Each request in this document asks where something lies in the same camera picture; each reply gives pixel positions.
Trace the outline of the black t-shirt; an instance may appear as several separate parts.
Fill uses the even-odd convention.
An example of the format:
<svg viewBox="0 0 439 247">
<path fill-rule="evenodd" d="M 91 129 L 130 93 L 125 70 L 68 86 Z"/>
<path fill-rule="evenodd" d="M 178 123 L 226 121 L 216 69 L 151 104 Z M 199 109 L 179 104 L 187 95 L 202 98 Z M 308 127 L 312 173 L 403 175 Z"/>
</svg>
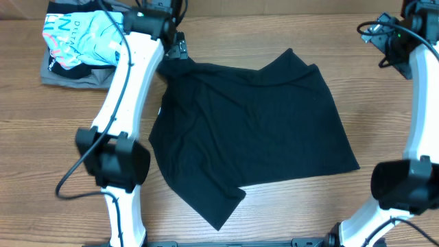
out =
<svg viewBox="0 0 439 247">
<path fill-rule="evenodd" d="M 259 70 L 165 60 L 149 141 L 169 187 L 220 230 L 244 187 L 359 169 L 319 68 L 291 49 Z"/>
</svg>

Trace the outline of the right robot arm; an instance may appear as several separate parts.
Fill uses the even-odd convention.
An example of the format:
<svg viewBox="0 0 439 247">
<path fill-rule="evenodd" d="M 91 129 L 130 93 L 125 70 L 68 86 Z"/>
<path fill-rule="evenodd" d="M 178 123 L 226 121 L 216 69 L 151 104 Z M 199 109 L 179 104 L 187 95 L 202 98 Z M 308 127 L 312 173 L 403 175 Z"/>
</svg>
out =
<svg viewBox="0 0 439 247">
<path fill-rule="evenodd" d="M 413 82 L 412 118 L 403 157 L 378 163 L 371 196 L 349 219 L 319 241 L 293 246 L 385 246 L 384 236 L 406 224 L 433 245 L 438 241 L 410 220 L 438 209 L 438 2 L 404 1 L 400 18 L 383 13 L 357 26 L 365 43 L 383 55 L 379 67 L 394 67 Z"/>
</svg>

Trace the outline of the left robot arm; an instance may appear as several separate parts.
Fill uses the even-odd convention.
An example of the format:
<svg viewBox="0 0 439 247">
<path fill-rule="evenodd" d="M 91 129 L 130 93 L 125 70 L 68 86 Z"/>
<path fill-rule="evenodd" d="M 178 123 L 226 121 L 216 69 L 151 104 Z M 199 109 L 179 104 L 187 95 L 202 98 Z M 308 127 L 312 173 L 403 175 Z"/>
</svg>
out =
<svg viewBox="0 0 439 247">
<path fill-rule="evenodd" d="M 154 73 L 163 59 L 185 59 L 185 40 L 176 28 L 187 1 L 144 1 L 126 12 L 120 59 L 104 104 L 89 129 L 75 142 L 89 175 L 105 198 L 111 237 L 107 246 L 146 246 L 141 217 L 141 185 L 150 153 L 139 143 L 141 115 Z"/>
</svg>

